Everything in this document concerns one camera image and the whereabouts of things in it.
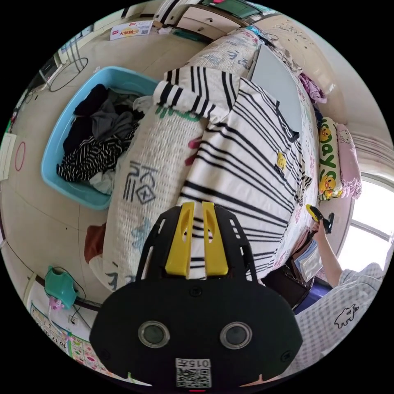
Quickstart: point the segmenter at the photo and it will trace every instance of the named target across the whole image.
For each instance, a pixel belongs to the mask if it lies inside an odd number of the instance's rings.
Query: tiled floor
[[[182,66],[203,47],[202,43],[156,33],[109,41],[106,32],[81,48],[81,56],[89,63],[66,87],[54,93],[45,89],[26,100],[12,129],[17,139],[9,178],[2,182],[0,193],[1,217],[10,248],[9,253],[3,253],[4,259],[10,255],[19,258],[41,277],[49,265],[63,267],[85,289],[88,300],[103,302],[108,297],[109,291],[83,258],[87,227],[103,224],[107,211],[80,206],[43,182],[40,166],[48,138],[65,105],[96,67],[126,67],[160,79],[165,71]],[[75,66],[68,67],[55,79],[52,89],[75,73]]]

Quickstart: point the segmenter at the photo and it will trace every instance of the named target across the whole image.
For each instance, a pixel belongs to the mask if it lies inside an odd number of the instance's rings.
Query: purple clothing
[[[312,103],[322,103],[325,104],[327,102],[327,97],[323,93],[323,91],[316,85],[315,82],[312,81],[307,75],[301,73],[299,79],[304,86],[304,89],[309,94]]]

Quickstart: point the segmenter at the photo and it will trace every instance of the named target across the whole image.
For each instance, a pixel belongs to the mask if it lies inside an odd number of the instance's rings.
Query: camera lens
[[[242,322],[227,324],[220,333],[222,345],[228,349],[244,348],[252,339],[252,330]]]
[[[161,348],[170,340],[167,327],[158,321],[147,321],[138,329],[138,338],[150,348]]]

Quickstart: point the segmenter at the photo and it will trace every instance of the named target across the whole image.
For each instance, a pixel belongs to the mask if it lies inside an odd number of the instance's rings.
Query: blue plastic basin
[[[105,87],[138,92],[141,96],[153,94],[158,82],[135,71],[121,67],[106,67],[93,74],[75,93],[65,107],[49,137],[41,161],[41,176],[44,182],[59,193],[95,210],[108,208],[111,196],[100,193],[93,187],[82,183],[66,182],[56,174],[56,165],[64,157],[63,142],[69,134],[74,120],[74,110],[90,91],[99,83]]]

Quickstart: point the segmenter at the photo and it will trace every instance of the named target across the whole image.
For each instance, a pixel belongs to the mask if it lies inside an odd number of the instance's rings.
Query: cartoon pillow
[[[337,198],[343,192],[339,166],[337,128],[331,118],[321,121],[319,130],[319,186],[318,197],[322,200]]]

